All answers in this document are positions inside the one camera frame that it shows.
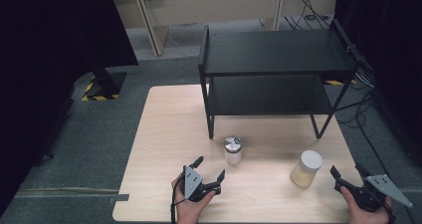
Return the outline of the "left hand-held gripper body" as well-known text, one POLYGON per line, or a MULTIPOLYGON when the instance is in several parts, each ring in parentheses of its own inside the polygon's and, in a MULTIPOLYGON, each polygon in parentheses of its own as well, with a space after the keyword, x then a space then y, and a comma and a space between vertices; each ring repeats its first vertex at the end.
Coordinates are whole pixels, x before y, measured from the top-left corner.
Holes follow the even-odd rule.
POLYGON ((214 182, 204 184, 203 177, 193 168, 185 166, 183 170, 184 187, 182 193, 185 200, 193 202, 201 201, 208 193, 215 191, 221 193, 221 184, 214 182))

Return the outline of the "black two-tier shelf rack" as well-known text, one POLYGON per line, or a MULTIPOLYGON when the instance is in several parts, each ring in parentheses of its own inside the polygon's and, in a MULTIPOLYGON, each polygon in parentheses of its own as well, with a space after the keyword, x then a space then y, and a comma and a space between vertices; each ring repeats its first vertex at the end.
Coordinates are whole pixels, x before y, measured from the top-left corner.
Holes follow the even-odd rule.
POLYGON ((345 91, 331 102, 326 81, 347 89, 365 63, 336 21, 327 29, 212 34, 203 29, 198 70, 208 135, 217 115, 303 115, 316 137, 331 119, 345 91))

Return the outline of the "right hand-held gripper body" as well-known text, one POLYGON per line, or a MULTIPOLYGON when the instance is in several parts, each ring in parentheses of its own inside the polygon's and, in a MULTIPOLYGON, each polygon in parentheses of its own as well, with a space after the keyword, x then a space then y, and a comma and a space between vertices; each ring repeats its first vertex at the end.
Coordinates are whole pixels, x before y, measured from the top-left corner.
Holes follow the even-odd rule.
POLYGON ((334 189, 340 191, 341 187, 347 188, 353 195, 358 207, 366 212, 377 211, 384 205, 387 196, 406 207, 413 207, 413 203, 386 174, 367 176, 363 181, 363 185, 360 187, 342 178, 335 180, 334 189))

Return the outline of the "black stand base hazard tape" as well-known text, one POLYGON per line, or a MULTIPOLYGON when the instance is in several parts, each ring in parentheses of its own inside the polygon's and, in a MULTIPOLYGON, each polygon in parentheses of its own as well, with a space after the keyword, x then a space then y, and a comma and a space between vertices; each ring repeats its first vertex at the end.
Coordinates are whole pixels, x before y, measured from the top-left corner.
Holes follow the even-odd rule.
POLYGON ((126 72, 109 73, 100 65, 92 65, 92 70, 94 76, 85 90, 83 101, 116 100, 126 72))

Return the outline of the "dark curtain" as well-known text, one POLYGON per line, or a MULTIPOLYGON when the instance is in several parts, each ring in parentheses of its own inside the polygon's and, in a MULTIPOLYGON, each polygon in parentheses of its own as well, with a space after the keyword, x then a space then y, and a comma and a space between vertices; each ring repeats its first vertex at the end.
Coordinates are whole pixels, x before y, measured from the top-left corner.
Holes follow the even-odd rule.
POLYGON ((135 62, 113 0, 0 0, 0 216, 58 133, 75 81, 135 62))
POLYGON ((422 0, 336 0, 334 17, 375 77, 375 93, 422 166, 422 0))

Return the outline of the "grey floor tape strip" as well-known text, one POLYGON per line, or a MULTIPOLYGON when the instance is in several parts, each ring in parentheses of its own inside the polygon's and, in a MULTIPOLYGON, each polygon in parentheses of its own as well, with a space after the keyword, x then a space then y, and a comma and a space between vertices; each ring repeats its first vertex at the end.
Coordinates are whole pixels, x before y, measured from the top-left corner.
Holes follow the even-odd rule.
POLYGON ((108 204, 115 204, 118 201, 128 201, 129 194, 117 194, 109 198, 108 204))

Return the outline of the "beige office desk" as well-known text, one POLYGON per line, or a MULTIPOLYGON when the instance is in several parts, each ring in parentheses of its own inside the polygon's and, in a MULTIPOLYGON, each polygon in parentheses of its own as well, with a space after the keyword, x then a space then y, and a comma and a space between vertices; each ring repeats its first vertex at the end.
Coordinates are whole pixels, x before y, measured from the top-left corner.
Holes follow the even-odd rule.
POLYGON ((127 29, 144 28, 152 53, 160 56, 168 28, 176 25, 257 19, 267 31, 290 16, 334 12, 335 0, 113 0, 127 29))

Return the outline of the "white lid jar yellow contents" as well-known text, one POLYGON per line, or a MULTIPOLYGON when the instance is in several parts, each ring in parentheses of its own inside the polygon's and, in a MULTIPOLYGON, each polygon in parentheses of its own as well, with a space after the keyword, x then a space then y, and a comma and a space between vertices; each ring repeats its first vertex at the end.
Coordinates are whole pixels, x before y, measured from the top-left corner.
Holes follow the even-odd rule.
POLYGON ((291 180, 300 187, 309 187, 322 167, 323 159, 321 155, 314 150, 305 150, 291 172, 291 180))

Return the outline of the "person's left hand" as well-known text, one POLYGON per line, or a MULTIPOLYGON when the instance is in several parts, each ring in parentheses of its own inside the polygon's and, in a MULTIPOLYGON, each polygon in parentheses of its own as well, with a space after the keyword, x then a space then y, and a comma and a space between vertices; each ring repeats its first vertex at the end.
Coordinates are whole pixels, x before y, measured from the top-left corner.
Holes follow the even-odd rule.
POLYGON ((175 191, 173 203, 175 204, 176 210, 176 223, 197 224, 202 210, 211 202, 216 192, 211 191, 202 200, 192 202, 184 199, 184 195, 180 189, 180 183, 177 182, 177 179, 171 182, 171 186, 175 191))

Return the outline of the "person's right hand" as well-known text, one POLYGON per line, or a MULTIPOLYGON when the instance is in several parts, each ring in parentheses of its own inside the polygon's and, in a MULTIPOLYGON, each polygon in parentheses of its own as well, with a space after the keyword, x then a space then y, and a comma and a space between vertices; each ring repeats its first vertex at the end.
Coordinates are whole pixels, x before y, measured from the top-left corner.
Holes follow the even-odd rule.
POLYGON ((379 208, 376 212, 366 212, 358 207, 353 195, 345 188, 340 188, 340 193, 349 209, 349 224, 388 224, 389 214, 385 208, 379 208))

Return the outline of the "silver lid jar white contents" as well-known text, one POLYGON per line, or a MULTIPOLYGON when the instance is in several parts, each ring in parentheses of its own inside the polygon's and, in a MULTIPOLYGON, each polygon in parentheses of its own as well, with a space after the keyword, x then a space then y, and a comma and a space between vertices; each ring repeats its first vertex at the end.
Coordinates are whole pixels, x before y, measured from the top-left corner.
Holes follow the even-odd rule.
POLYGON ((231 165, 238 164, 242 159, 242 141, 238 136, 228 136, 224 144, 225 159, 231 165))

